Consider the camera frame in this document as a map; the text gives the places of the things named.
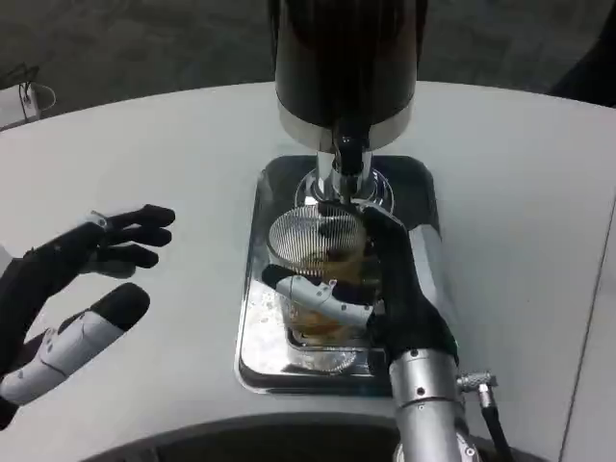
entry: white countertop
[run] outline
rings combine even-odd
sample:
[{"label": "white countertop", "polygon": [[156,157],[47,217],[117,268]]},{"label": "white countertop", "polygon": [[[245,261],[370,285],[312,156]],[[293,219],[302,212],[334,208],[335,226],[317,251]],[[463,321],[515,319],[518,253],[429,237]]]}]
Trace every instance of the white countertop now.
[{"label": "white countertop", "polygon": [[[463,366],[499,376],[512,445],[555,460],[602,259],[616,179],[616,113],[508,90],[420,83],[411,127],[378,154],[432,170]],[[62,115],[0,134],[0,242],[13,254],[91,209],[175,209],[174,241],[134,278],[146,317],[0,433],[7,462],[72,462],[244,416],[392,417],[382,398],[272,397],[233,360],[254,188],[282,131],[272,84],[186,91]],[[117,282],[84,276],[32,334]],[[485,434],[475,406],[474,432]]]}]

